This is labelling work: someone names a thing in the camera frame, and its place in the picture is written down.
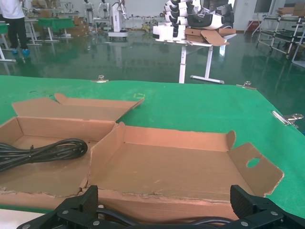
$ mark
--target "metal rack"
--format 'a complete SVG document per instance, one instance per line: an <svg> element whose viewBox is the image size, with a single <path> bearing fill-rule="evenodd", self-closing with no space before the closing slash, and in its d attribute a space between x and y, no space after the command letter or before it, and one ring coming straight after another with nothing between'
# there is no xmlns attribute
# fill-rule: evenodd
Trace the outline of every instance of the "metal rack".
<svg viewBox="0 0 305 229"><path fill-rule="evenodd" d="M296 51L295 51L295 55L294 55L294 57L293 57L293 59L292 59L292 63L297 64L297 65L299 65L299 66L301 66L301 67L303 67L303 68L305 68L305 61L295 61L295 57L296 57L296 55L297 55L297 53L298 53L300 47L305 48L305 44L303 44L303 41L305 41L304 38L305 38L305 30L304 30L304 32L303 32L303 34L302 34L300 43L298 44L297 49L296 49Z"/></svg>
<svg viewBox="0 0 305 229"><path fill-rule="evenodd" d="M300 25L304 24L305 25L305 18L304 17L298 17L298 16L278 16L278 15L266 15L264 17L264 20L262 24L265 21L275 21L276 26L275 29L264 29L263 27L260 30L260 34L258 36L257 40L257 45L259 43L262 43L264 45L267 45L270 47L270 52L273 51L273 49L282 52L286 54L286 58L289 59L289 53L291 51L292 45L293 44L305 44L305 40L302 39L302 32L298 32L298 29L300 28ZM295 30L294 31L287 31L285 29L279 30L279 25L280 23L290 23L290 24L295 24ZM262 39L262 35L268 36L270 39L267 39L271 41L270 44L265 43ZM277 44L276 47L275 45L275 40L278 40L279 43ZM279 46L281 42L287 42L289 43L289 48L287 51L280 50Z"/></svg>

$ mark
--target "hole in cardboard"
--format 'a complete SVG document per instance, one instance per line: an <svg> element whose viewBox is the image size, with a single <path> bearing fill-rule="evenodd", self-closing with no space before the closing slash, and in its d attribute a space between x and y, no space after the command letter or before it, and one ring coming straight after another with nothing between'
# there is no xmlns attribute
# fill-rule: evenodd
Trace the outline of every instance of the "hole in cardboard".
<svg viewBox="0 0 305 229"><path fill-rule="evenodd" d="M259 158L253 158L252 160L250 160L247 164L248 168L254 168L255 166L258 165L258 163L260 162Z"/></svg>

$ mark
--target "black cable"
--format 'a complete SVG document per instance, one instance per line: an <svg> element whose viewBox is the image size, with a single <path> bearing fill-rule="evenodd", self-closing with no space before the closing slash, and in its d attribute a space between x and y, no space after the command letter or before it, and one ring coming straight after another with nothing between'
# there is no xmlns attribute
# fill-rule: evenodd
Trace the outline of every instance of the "black cable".
<svg viewBox="0 0 305 229"><path fill-rule="evenodd" d="M112 216L112 217L119 219L120 221L128 224L129 226L135 226L135 225L139 224L138 222L134 221L133 219L131 219L115 210L110 210L110 209L106 209L106 208L97 208L96 213Z"/></svg>
<svg viewBox="0 0 305 229"><path fill-rule="evenodd" d="M231 223L233 222L233 220L231 219L227 219L227 218L223 218L223 217L202 217L199 220L190 222L188 224L192 224L192 225L199 225L199 224L208 224L208 223L223 223L223 224L227 224L227 223Z"/></svg>
<svg viewBox="0 0 305 229"><path fill-rule="evenodd" d="M83 156L88 150L87 144L76 138L65 139L54 144L34 149L18 149L0 143L0 172L27 163L71 160Z"/></svg>
<svg viewBox="0 0 305 229"><path fill-rule="evenodd" d="M97 208L96 213L114 217L114 218L122 221L123 223L127 224L128 226L139 225L138 222L134 221L133 219L131 219L131 218L123 215L122 213L120 213L118 211L115 211L115 210L110 210L110 209L106 209L106 208ZM212 225L208 225L208 224L210 224L210 223L227 224L227 223L231 223L231 222L233 222L233 220L223 218L223 217L202 217L199 220L196 220L196 221L193 221L193 222L190 222L190 223L187 223L187 224L191 224L191 225L205 224L204 226L206 226L207 229L216 229L217 227L212 226Z"/></svg>

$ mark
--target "open cardboard box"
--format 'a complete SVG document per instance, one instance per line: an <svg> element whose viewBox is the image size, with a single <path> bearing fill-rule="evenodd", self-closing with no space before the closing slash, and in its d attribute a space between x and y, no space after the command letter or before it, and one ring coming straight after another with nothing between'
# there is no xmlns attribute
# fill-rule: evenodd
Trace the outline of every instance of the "open cardboard box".
<svg viewBox="0 0 305 229"><path fill-rule="evenodd" d="M264 196L284 176L252 144L232 149L234 131L117 125L114 121L138 103L125 104L120 113L112 105L105 115L99 100L63 95L56 99L61 104L46 98L14 104L19 116L0 127L0 141L29 148L34 141L38 147L78 137L90 140L90 153L72 161L24 165L1 173L0 186L6 188L1 204L55 208L64 198L97 185L100 204L142 222L177 223L202 216L236 219L230 205L231 185ZM254 158L259 163L249 167Z"/></svg>
<svg viewBox="0 0 305 229"><path fill-rule="evenodd" d="M48 163L26 164L0 173L0 204L56 208L87 185L93 146L117 124L116 120L141 102L39 98L14 103L18 117L0 126L0 142L17 148L46 146L66 138L88 145L85 156Z"/></svg>

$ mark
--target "green table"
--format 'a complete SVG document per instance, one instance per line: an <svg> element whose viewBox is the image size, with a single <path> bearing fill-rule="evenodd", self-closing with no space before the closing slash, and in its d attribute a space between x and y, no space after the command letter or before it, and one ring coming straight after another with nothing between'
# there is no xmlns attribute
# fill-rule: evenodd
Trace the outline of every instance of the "green table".
<svg viewBox="0 0 305 229"><path fill-rule="evenodd" d="M284 126L274 118L270 112L275 107L258 91L233 85L92 83L0 76L0 123L15 115L11 103L42 96L54 98L56 92L78 98L144 98L142 105L120 120L127 125L220 133L235 130L235 146L252 142L285 173L268 197L286 211L305 218L305 137L293 126Z"/></svg>
<svg viewBox="0 0 305 229"><path fill-rule="evenodd" d="M50 27L54 31L74 27L71 18L39 18L37 24L44 27Z"/></svg>
<svg viewBox="0 0 305 229"><path fill-rule="evenodd" d="M47 27L50 40L45 40L45 42L58 42L53 40L53 32L64 29L65 36L63 38L71 38L67 36L67 28L73 28L74 23L71 18L39 18L38 25Z"/></svg>

